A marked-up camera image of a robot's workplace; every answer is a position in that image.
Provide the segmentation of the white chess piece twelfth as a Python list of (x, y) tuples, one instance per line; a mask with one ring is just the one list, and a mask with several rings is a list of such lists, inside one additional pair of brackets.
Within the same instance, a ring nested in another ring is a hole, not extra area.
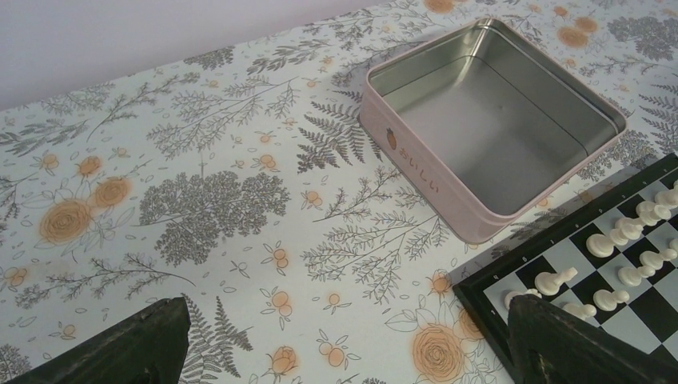
[(644, 280), (654, 276), (655, 273), (656, 270), (650, 266), (624, 266), (618, 270), (617, 276), (625, 286), (635, 287), (639, 286)]

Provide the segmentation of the white chess piece fourteenth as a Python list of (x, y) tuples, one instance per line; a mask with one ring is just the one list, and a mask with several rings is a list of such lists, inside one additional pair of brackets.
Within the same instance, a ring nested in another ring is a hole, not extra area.
[(660, 270), (665, 262), (677, 258), (677, 252), (674, 249), (665, 249), (660, 252), (646, 250), (640, 254), (640, 262), (643, 266), (648, 266), (654, 270)]

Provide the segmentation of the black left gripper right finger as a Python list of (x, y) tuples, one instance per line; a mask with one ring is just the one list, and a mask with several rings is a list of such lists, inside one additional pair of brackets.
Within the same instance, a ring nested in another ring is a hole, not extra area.
[(508, 348), (516, 383), (676, 383), (662, 362), (534, 295), (508, 312)]

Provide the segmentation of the white chess piece thirteenth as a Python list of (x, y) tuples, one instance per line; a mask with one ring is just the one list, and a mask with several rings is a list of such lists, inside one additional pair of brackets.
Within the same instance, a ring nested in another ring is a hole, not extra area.
[(630, 295), (626, 290), (598, 290), (593, 295), (596, 307), (607, 312), (614, 311), (619, 304), (626, 303), (629, 299)]

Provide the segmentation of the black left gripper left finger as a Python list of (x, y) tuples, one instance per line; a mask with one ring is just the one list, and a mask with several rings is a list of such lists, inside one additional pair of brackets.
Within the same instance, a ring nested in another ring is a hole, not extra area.
[(11, 383), (177, 383), (191, 321), (183, 297), (164, 298)]

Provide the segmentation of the white chess piece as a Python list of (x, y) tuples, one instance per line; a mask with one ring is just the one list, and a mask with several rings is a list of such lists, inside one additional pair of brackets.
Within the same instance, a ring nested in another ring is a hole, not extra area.
[(637, 240), (642, 228), (633, 224), (625, 224), (614, 228), (609, 234), (592, 234), (586, 240), (586, 247), (590, 254), (597, 258), (607, 258), (612, 255), (616, 246), (624, 246), (631, 240)]
[(554, 296), (563, 284), (572, 280), (577, 274), (578, 271), (574, 267), (559, 273), (541, 272), (534, 279), (535, 287), (542, 295)]
[(678, 189), (677, 186), (669, 190), (662, 190), (658, 192), (654, 197), (655, 203), (661, 206), (665, 206), (670, 210), (678, 207)]
[(639, 203), (636, 213), (643, 226), (655, 226), (659, 221), (669, 220), (672, 216), (669, 208), (650, 201)]
[(568, 302), (562, 306), (562, 309), (581, 320), (592, 318), (597, 314), (597, 308), (590, 304)]

